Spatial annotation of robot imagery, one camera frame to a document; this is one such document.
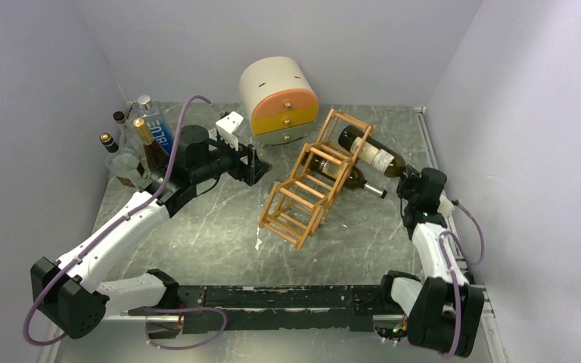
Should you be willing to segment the dark green wine bottle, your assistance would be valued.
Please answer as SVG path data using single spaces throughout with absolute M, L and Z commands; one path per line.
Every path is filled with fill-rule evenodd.
M 358 158 L 388 178 L 399 178 L 406 171 L 406 162 L 401 155 L 386 145 L 368 136 L 364 143 L 364 132 L 355 126 L 346 126 L 340 133 L 338 143 L 355 154 L 361 149 Z

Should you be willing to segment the green silver-capped wine bottle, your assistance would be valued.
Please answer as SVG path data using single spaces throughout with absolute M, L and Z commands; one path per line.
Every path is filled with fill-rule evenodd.
M 334 182 L 336 180 L 337 165 L 323 157 L 315 156 L 309 163 L 308 170 L 308 174 L 318 182 L 326 182 L 327 180 Z M 351 169 L 343 187 L 349 190 L 364 190 L 381 199 L 387 196 L 387 190 L 369 184 L 362 170 L 357 166 Z

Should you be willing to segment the square clear black-capped bottle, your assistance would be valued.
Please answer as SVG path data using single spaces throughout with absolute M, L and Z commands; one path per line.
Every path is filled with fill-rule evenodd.
M 104 165 L 110 174 L 126 187 L 140 188 L 144 180 L 144 167 L 135 152 L 120 147 L 109 133 L 102 133 L 99 140 L 107 151 Z

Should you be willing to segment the dark red gold-capped bottle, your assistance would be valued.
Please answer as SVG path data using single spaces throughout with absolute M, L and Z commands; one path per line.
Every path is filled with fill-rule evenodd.
M 153 172 L 161 169 L 167 163 L 169 154 L 157 142 L 143 118 L 135 118 L 132 124 L 143 144 L 149 170 Z

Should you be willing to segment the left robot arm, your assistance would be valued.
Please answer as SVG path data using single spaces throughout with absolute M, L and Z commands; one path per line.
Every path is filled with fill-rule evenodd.
M 179 284 L 158 268 L 137 278 L 106 282 L 105 277 L 140 237 L 169 221 L 183 206 L 200 196 L 197 186 L 222 175 L 248 186 L 272 168 L 252 145 L 233 134 L 212 139 L 199 125 L 179 128 L 167 164 L 152 172 L 145 189 L 92 236 L 55 261 L 42 257 L 30 269 L 33 307 L 63 335 L 79 339 L 111 315 L 140 309 L 162 315 L 181 308 Z

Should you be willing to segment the blue square glass bottle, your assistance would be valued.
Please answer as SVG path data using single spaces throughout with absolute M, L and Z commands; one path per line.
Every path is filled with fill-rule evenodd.
M 173 143 L 173 133 L 164 116 L 161 103 L 153 100 L 149 95 L 142 95 L 136 104 L 138 117 L 141 117 L 158 144 L 171 154 Z

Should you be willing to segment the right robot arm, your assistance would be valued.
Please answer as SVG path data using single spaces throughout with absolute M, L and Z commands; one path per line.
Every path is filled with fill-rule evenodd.
M 483 292 L 460 269 L 453 248 L 460 241 L 447 220 L 458 200 L 444 195 L 446 175 L 433 168 L 407 166 L 396 189 L 405 201 L 402 221 L 421 260 L 423 278 L 400 271 L 384 275 L 379 306 L 388 313 L 403 311 L 395 327 L 379 327 L 383 341 L 408 342 L 450 358 L 467 358 L 473 351 Z

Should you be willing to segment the round clear glass bottle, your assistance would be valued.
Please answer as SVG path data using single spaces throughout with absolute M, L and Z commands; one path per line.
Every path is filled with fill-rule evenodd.
M 134 152 L 138 152 L 135 140 L 131 136 L 131 129 L 129 128 L 126 114 L 121 110 L 118 110 L 113 113 L 112 117 L 120 131 L 120 136 L 117 142 L 118 145 L 120 147 L 129 148 Z

